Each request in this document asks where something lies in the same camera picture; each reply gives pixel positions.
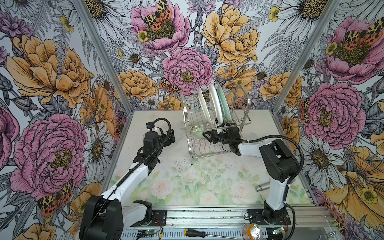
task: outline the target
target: can lid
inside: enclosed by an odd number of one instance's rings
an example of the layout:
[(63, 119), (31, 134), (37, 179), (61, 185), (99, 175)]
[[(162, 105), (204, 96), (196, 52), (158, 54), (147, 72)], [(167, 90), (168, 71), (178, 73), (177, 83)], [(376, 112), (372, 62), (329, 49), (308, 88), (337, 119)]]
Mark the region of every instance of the can lid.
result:
[(263, 230), (257, 224), (253, 224), (250, 227), (250, 232), (249, 233), (250, 233), (251, 238), (253, 238), (254, 240), (261, 240), (261, 239), (264, 238)]

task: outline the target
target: screwdriver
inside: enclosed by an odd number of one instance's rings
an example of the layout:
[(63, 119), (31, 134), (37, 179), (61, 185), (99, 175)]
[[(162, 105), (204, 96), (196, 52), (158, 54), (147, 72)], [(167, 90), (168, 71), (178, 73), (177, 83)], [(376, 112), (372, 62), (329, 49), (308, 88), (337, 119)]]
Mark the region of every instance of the screwdriver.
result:
[(184, 231), (184, 235), (187, 236), (187, 237), (206, 237), (206, 236), (209, 236), (209, 237), (221, 237), (221, 238), (230, 238), (230, 239), (237, 239), (235, 237), (224, 237), (224, 236), (217, 236), (217, 235), (209, 235), (209, 234), (205, 234), (205, 232), (201, 231), (197, 231), (195, 229), (186, 229)]

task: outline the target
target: wire rack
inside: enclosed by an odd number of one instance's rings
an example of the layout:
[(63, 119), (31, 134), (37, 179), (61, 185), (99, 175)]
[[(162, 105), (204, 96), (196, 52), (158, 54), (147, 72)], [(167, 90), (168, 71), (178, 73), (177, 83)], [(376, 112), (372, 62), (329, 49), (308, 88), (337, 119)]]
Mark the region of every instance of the wire rack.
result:
[[(241, 90), (244, 93), (245, 101), (241, 101), (238, 98), (238, 91)], [(244, 86), (241, 84), (237, 84), (234, 91), (230, 91), (233, 93), (233, 102), (230, 106), (230, 113), (232, 117), (231, 123), (234, 123), (231, 127), (237, 126), (239, 127), (240, 133), (243, 129), (244, 125), (250, 124), (251, 119), (248, 116), (249, 109), (251, 106), (251, 99), (249, 97), (248, 92), (245, 90)], [(209, 94), (203, 94), (205, 99), (209, 98)], [(196, 102), (198, 97), (197, 94), (184, 96), (181, 95), (182, 105), (183, 105), (183, 113), (184, 113), (184, 124), (185, 124), (185, 134), (187, 135), (187, 144), (188, 151), (191, 158), (191, 164), (193, 164), (193, 159), (199, 157), (207, 157), (213, 156), (217, 154), (223, 154), (230, 152), (230, 149), (227, 146), (224, 146), (221, 143), (210, 143), (202, 134), (203, 132), (211, 131), (213, 129), (226, 129), (227, 126), (220, 125), (216, 119), (216, 115), (212, 109), (209, 109), (209, 114), (214, 116), (215, 124), (209, 123), (205, 117), (204, 113), (201, 109), (200, 103), (194, 104), (194, 106), (188, 106), (187, 102)]]

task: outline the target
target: pink peony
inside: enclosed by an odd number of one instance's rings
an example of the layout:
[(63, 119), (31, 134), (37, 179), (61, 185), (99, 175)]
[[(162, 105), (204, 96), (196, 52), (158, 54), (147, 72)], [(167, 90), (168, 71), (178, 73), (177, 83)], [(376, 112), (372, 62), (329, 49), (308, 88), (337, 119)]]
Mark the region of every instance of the pink peony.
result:
[(12, 113), (0, 106), (0, 170), (8, 163), (12, 142), (19, 135), (20, 127)]
[(15, 144), (16, 168), (11, 175), (11, 189), (40, 199), (60, 192), (73, 181), (77, 187), (85, 176), (83, 164), (87, 134), (76, 120), (54, 114), (25, 128)]
[(310, 122), (304, 124), (307, 136), (315, 135), (336, 150), (356, 139), (366, 119), (357, 89), (347, 83), (320, 84), (310, 97), (308, 116)]
[(163, 60), (164, 77), (181, 93), (191, 95), (191, 91), (212, 81), (213, 69), (208, 56), (193, 48), (179, 48)]
[(365, 43), (348, 51), (344, 40), (347, 31), (368, 29), (374, 21), (366, 23), (358, 18), (347, 17), (334, 31), (334, 36), (328, 39), (323, 62), (323, 71), (327, 76), (332, 75), (339, 81), (349, 81), (352, 84), (361, 84), (375, 76), (384, 67), (384, 38), (380, 38), (373, 45)]
[[(177, 4), (173, 6), (170, 1), (167, 2), (168, 7), (172, 10), (171, 24), (174, 27), (172, 38), (162, 37), (160, 39), (155, 39), (154, 41), (149, 39), (143, 42), (148, 52), (156, 55), (163, 52), (174, 51), (179, 46), (185, 46), (189, 39), (189, 18), (184, 18), (184, 15), (180, 13), (180, 8)], [(154, 15), (156, 11), (157, 2), (154, 7), (148, 5), (147, 8), (144, 8), (142, 5), (140, 5), (139, 8), (132, 8), (131, 25), (134, 26), (131, 28), (132, 33), (138, 34), (140, 31), (147, 31), (147, 25), (144, 23), (143, 19), (146, 16)]]

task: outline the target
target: screwdriver handle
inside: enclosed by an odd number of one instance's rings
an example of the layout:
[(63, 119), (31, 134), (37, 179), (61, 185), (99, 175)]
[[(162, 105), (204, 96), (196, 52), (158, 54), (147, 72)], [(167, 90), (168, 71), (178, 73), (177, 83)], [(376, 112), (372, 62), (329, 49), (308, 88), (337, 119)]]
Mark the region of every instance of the screwdriver handle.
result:
[(187, 237), (205, 237), (205, 232), (199, 232), (195, 229), (186, 229), (184, 235)]

